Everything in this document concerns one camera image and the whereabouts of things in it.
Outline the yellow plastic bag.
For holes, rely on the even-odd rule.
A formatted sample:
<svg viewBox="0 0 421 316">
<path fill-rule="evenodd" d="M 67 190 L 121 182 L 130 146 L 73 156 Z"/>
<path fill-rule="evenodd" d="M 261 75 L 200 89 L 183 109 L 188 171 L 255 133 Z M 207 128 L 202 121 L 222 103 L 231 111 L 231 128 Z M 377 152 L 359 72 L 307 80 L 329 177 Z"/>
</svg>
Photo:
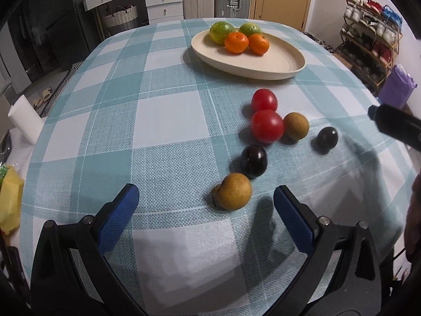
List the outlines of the yellow plastic bag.
<svg viewBox="0 0 421 316">
<path fill-rule="evenodd" d="M 21 222 L 21 201 L 25 181 L 13 166 L 3 166 L 1 174 L 1 233 L 14 232 Z"/>
</svg>

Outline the white paper roll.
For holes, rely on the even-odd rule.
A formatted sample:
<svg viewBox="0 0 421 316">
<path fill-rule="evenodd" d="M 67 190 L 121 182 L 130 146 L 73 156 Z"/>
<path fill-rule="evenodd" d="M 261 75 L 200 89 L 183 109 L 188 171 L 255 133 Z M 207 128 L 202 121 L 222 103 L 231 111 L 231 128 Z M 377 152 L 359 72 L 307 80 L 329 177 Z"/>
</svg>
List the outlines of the white paper roll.
<svg viewBox="0 0 421 316">
<path fill-rule="evenodd" d="M 35 146 L 42 131 L 44 121 L 33 109 L 25 95 L 20 96 L 11 106 L 8 117 L 26 140 Z"/>
</svg>

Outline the woven laundry basket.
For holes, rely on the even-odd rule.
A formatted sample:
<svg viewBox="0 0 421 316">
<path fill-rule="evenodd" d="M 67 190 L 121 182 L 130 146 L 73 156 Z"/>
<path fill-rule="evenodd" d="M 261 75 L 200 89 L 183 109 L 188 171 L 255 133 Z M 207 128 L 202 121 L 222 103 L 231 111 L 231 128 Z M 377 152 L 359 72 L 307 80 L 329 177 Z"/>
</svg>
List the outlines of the woven laundry basket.
<svg viewBox="0 0 421 316">
<path fill-rule="evenodd" d="M 138 27 L 137 6 L 117 7 L 116 10 L 103 18 L 103 24 L 110 36 Z"/>
</svg>

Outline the purple bag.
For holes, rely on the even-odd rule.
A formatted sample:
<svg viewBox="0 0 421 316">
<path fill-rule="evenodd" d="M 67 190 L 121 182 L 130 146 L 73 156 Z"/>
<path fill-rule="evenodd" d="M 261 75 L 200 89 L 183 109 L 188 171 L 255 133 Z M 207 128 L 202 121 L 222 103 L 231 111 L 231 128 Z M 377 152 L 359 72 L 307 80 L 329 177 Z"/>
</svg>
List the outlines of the purple bag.
<svg viewBox="0 0 421 316">
<path fill-rule="evenodd" d="M 404 67 L 401 64 L 394 65 L 378 93 L 378 99 L 381 104 L 402 109 L 416 88 L 417 83 Z"/>
</svg>

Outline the red cherry tomato near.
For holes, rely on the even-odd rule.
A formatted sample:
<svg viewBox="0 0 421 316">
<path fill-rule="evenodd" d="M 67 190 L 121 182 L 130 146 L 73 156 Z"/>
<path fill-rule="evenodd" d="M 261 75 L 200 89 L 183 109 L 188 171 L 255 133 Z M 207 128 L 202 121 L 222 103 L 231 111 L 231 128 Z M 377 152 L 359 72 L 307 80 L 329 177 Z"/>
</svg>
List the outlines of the red cherry tomato near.
<svg viewBox="0 0 421 316">
<path fill-rule="evenodd" d="M 280 140 L 285 133 L 284 120 L 272 110 L 254 113 L 250 120 L 253 136 L 262 143 L 272 144 Z"/>
</svg>

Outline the cream round plate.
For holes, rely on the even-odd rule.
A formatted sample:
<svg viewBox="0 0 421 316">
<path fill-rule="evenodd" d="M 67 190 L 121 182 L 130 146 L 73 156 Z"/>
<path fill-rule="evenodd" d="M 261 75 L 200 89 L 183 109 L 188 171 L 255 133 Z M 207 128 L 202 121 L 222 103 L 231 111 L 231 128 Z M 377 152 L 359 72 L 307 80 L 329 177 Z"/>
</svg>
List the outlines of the cream round plate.
<svg viewBox="0 0 421 316">
<path fill-rule="evenodd" d="M 229 53 L 214 43 L 208 31 L 196 34 L 191 48 L 204 63 L 235 76 L 264 81 L 292 78 L 306 67 L 301 51 L 287 41 L 270 33 L 263 35 L 270 43 L 268 52 L 259 56 L 248 49 L 242 54 Z"/>
</svg>

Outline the dark tall cabinet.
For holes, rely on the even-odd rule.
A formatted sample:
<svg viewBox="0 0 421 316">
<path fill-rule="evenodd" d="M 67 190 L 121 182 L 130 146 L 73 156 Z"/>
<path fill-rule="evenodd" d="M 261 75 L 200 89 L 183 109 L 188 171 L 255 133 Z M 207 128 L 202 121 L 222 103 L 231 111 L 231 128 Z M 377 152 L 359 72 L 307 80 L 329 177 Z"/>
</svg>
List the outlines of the dark tall cabinet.
<svg viewBox="0 0 421 316">
<path fill-rule="evenodd" d="M 20 91 L 85 60 L 100 42 L 83 0 L 17 0 L 4 15 L 1 58 Z"/>
</svg>

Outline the green yellow passion fruit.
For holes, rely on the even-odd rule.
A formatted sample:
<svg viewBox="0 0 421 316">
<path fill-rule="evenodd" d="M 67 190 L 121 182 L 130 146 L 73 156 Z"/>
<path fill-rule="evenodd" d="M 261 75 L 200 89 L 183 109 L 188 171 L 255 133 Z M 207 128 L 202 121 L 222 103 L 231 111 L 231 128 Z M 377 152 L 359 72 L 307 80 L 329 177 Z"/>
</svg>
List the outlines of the green yellow passion fruit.
<svg viewBox="0 0 421 316">
<path fill-rule="evenodd" d="M 209 29 L 209 36 L 214 43 L 224 45 L 225 38 L 234 31 L 235 28 L 232 24 L 226 21 L 218 21 Z"/>
</svg>

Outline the red cherry tomato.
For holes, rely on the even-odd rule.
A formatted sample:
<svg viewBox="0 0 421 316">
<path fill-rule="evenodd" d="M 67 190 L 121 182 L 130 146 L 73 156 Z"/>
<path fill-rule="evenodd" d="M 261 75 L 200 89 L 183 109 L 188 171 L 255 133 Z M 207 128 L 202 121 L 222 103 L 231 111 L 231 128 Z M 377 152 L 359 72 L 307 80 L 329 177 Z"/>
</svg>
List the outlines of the red cherry tomato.
<svg viewBox="0 0 421 316">
<path fill-rule="evenodd" d="M 250 120 L 253 136 L 262 143 L 272 144 L 280 140 L 285 133 L 284 120 L 272 110 L 254 113 Z"/>
<path fill-rule="evenodd" d="M 260 88 L 254 93 L 252 97 L 251 107 L 254 112 L 263 110 L 277 111 L 278 100 L 271 90 Z"/>
</svg>

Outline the teal checked tablecloth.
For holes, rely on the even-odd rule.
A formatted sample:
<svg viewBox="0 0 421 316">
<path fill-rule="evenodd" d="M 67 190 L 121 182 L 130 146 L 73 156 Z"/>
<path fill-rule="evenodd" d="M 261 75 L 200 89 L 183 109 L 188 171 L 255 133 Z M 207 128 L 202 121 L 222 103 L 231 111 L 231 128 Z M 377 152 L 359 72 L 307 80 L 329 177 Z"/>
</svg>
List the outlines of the teal checked tablecloth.
<svg viewBox="0 0 421 316">
<path fill-rule="evenodd" d="M 42 225 L 95 214 L 127 183 L 138 207 L 114 250 L 113 271 L 152 315 L 262 315 L 305 261 L 273 208 L 286 185 L 334 223 L 368 223 L 385 256 L 405 226 L 416 171 L 403 144 L 368 118 L 375 98 L 331 53 L 289 26 L 263 31 L 298 48 L 289 81 L 254 81 L 203 63 L 192 38 L 210 19 L 173 21 L 100 43 L 66 84 L 34 148 L 22 199 L 20 250 L 31 272 Z M 253 142 L 259 88 L 278 113 L 299 112 L 309 134 L 267 147 L 268 168 L 246 207 L 213 207 L 211 190 Z M 316 137 L 338 131 L 325 151 Z"/>
</svg>

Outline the orange tangerine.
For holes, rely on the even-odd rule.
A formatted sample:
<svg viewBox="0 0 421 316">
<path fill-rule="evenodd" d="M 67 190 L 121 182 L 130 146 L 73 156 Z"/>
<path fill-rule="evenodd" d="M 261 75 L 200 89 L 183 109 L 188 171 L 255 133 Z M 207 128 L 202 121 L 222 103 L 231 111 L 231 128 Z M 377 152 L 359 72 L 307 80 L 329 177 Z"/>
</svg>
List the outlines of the orange tangerine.
<svg viewBox="0 0 421 316">
<path fill-rule="evenodd" d="M 249 39 L 244 33 L 233 32 L 226 36 L 225 49 L 233 54 L 241 54 L 249 47 Z"/>
<path fill-rule="evenodd" d="M 256 55 L 263 56 L 270 48 L 270 43 L 262 34 L 254 33 L 248 37 L 249 48 Z"/>
</svg>

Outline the dark purple plum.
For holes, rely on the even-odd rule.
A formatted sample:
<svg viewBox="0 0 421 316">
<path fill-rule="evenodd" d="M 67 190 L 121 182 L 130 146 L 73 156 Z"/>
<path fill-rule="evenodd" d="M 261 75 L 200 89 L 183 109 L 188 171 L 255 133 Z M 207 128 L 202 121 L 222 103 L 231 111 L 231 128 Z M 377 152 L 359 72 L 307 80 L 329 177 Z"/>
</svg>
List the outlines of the dark purple plum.
<svg viewBox="0 0 421 316">
<path fill-rule="evenodd" d="M 338 131 L 336 128 L 328 126 L 320 130 L 316 137 L 317 144 L 321 149 L 330 151 L 338 144 Z"/>
</svg>

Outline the brown longan near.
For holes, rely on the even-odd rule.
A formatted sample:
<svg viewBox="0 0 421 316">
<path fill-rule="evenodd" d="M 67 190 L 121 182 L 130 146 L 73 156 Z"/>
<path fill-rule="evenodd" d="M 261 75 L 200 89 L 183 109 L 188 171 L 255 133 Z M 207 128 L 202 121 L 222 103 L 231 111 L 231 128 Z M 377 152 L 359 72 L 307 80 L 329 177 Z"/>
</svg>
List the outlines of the brown longan near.
<svg viewBox="0 0 421 316">
<path fill-rule="evenodd" d="M 212 190 L 214 203 L 229 211 L 245 207 L 253 193 L 249 178 L 242 173 L 230 173 Z"/>
</svg>

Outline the brown longan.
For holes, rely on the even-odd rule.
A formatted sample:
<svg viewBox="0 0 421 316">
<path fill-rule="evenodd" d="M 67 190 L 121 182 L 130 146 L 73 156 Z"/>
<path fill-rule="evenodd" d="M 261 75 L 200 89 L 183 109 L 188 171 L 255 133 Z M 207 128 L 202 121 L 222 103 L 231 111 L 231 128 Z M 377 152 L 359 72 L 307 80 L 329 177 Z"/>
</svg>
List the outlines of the brown longan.
<svg viewBox="0 0 421 316">
<path fill-rule="evenodd" d="M 212 190 L 214 203 L 229 211 L 245 207 L 253 193 L 249 178 L 242 173 L 230 173 Z"/>
<path fill-rule="evenodd" d="M 285 133 L 294 141 L 299 141 L 308 135 L 310 124 L 301 113 L 291 112 L 284 117 Z"/>
</svg>

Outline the yellow wrinkled passion fruit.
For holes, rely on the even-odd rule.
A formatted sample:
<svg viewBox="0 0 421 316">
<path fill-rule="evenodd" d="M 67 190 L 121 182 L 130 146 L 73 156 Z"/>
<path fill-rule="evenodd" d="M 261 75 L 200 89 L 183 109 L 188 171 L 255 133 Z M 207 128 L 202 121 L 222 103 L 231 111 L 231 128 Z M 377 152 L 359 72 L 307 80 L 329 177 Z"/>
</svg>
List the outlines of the yellow wrinkled passion fruit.
<svg viewBox="0 0 421 316">
<path fill-rule="evenodd" d="M 257 24 L 251 23 L 251 22 L 242 24 L 240 28 L 238 29 L 238 31 L 240 33 L 243 33 L 247 37 L 254 34 L 262 34 L 261 28 Z"/>
</svg>

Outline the wooden shoe rack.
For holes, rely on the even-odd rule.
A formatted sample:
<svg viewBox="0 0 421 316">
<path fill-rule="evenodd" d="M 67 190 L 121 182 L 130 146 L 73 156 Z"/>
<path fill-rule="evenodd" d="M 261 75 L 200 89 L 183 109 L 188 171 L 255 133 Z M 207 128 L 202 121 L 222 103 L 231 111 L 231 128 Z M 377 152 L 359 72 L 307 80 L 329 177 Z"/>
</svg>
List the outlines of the wooden shoe rack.
<svg viewBox="0 0 421 316">
<path fill-rule="evenodd" d="M 392 73 L 403 38 L 403 18 L 387 4 L 345 0 L 337 53 L 366 87 L 377 95 Z"/>
</svg>

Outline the brown longan far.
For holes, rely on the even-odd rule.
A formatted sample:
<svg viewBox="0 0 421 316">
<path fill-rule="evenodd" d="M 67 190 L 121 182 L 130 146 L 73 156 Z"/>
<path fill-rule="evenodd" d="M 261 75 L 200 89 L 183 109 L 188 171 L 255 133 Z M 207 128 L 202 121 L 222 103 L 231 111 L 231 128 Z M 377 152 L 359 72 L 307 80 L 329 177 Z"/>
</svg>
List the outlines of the brown longan far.
<svg viewBox="0 0 421 316">
<path fill-rule="evenodd" d="M 299 141 L 308 135 L 310 124 L 301 113 L 291 112 L 284 117 L 285 133 L 294 141 Z"/>
</svg>

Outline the red cherry tomato far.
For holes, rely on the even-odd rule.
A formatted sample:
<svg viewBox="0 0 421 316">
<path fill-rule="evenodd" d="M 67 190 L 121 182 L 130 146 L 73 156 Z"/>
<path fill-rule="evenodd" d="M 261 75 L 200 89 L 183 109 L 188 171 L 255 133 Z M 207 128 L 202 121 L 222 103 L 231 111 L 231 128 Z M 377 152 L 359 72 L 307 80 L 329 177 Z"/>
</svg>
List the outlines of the red cherry tomato far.
<svg viewBox="0 0 421 316">
<path fill-rule="evenodd" d="M 278 100 L 271 90 L 260 88 L 254 93 L 252 97 L 251 107 L 254 112 L 263 110 L 277 111 Z"/>
</svg>

